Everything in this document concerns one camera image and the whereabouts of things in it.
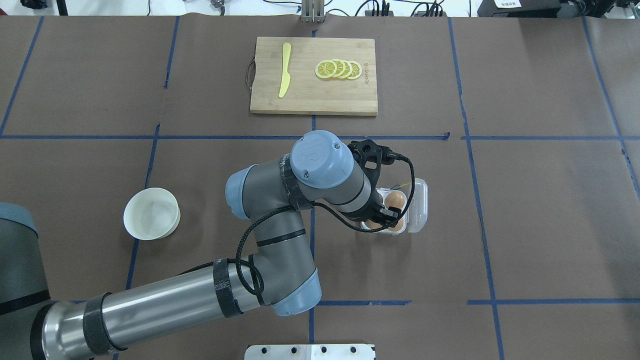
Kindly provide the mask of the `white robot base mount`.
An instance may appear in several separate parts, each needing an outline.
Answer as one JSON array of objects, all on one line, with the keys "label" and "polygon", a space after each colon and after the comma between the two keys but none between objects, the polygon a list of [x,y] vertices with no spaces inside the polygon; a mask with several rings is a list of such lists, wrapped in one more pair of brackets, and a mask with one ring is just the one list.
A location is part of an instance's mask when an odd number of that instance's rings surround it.
[{"label": "white robot base mount", "polygon": [[373,344],[256,344],[244,353],[245,360],[376,360]]}]

